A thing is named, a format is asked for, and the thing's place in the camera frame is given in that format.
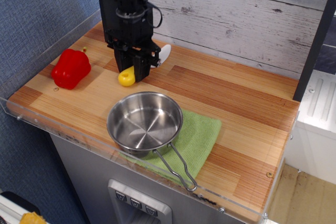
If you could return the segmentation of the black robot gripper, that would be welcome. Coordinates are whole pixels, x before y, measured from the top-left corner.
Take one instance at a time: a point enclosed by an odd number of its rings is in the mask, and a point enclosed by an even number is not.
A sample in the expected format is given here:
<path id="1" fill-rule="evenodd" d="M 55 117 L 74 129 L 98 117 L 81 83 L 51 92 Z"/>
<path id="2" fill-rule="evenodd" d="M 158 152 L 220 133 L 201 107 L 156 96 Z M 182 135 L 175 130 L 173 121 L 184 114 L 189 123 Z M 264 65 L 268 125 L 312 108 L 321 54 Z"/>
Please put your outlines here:
<path id="1" fill-rule="evenodd" d="M 152 40 L 153 29 L 160 27 L 155 26 L 153 23 L 153 9 L 145 8 L 138 13 L 127 14 L 122 13 L 118 9 L 116 15 L 119 18 L 120 28 L 115 30 L 113 35 L 113 41 L 108 43 L 108 46 L 114 49 L 114 57 L 118 66 L 118 71 L 122 72 L 127 68 L 134 66 L 135 81 L 140 82 L 146 78 L 151 69 L 151 64 L 148 57 L 135 56 L 133 57 L 133 51 L 131 49 L 123 50 L 120 48 L 114 48 L 114 44 L 117 46 L 126 45 L 131 48 L 154 48 L 159 47 Z"/>

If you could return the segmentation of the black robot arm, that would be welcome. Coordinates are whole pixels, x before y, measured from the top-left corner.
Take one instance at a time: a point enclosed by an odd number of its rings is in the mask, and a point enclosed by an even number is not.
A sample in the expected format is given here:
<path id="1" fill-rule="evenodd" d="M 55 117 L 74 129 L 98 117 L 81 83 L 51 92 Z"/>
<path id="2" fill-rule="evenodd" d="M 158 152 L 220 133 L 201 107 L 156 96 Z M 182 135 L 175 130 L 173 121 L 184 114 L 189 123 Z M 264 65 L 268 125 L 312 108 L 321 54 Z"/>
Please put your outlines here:
<path id="1" fill-rule="evenodd" d="M 99 0 L 108 47 L 120 72 L 134 68 L 135 81 L 146 78 L 159 65 L 160 47 L 153 42 L 153 11 L 149 0 Z"/>

